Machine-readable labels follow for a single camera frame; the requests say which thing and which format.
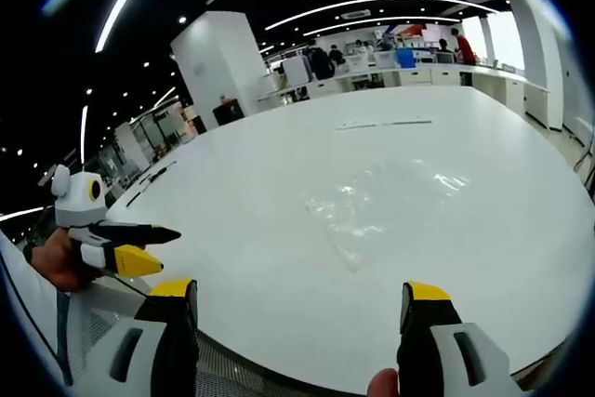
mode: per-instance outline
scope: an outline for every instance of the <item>office desk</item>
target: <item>office desk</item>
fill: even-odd
[[[415,69],[370,69],[339,74],[331,79],[291,86],[269,93],[257,99],[259,108],[274,109],[282,105],[278,99],[292,90],[306,87],[313,91],[311,98],[353,91],[351,78],[382,77],[386,87],[394,86],[460,86],[460,74],[471,73],[473,87],[501,102],[519,115],[530,113],[543,126],[549,127],[549,92],[542,86],[531,83],[515,73],[497,69],[460,64],[418,64]]]
[[[365,394],[396,365],[408,280],[447,290],[511,372],[561,343],[588,296],[586,190],[537,131],[470,87],[306,101],[207,132],[172,158],[109,217],[181,231],[148,247],[165,269],[146,280],[195,278],[205,333],[298,380]]]

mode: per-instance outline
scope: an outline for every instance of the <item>transparent plastic film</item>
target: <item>transparent plastic film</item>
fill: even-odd
[[[403,241],[431,231],[448,202],[469,180],[437,172],[419,159],[374,163],[337,182],[317,183],[303,195],[350,271]]]

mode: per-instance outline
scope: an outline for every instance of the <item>sleeve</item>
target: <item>sleeve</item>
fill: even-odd
[[[58,383],[63,383],[63,375],[56,360],[58,350],[56,288],[27,263],[20,250],[2,232],[0,232],[0,272],[6,284],[8,302],[23,331],[47,372]]]

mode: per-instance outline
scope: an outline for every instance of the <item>white desk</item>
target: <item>white desk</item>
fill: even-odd
[[[406,120],[432,123],[337,130]],[[203,331],[318,386],[365,393],[396,365],[405,281],[447,290],[513,372],[569,335],[593,279],[595,207],[578,177],[469,87],[307,101],[207,132],[172,158],[109,214],[182,232],[148,248],[165,269],[147,281],[196,278]]]
[[[386,87],[460,86],[460,74],[463,72],[472,74],[474,88],[496,99],[519,115],[524,115],[525,112],[530,113],[542,125],[549,127],[549,92],[547,89],[533,84],[515,73],[460,64],[420,63],[415,69],[370,69],[343,73],[328,80],[314,81],[269,93],[258,98],[257,102],[261,105],[261,110],[273,109],[280,105],[278,101],[275,101],[279,96],[301,87],[315,92],[311,98],[320,98],[320,92],[326,92],[326,95],[322,96],[339,92],[345,93],[353,90],[349,82],[350,78],[372,74],[381,75]]]

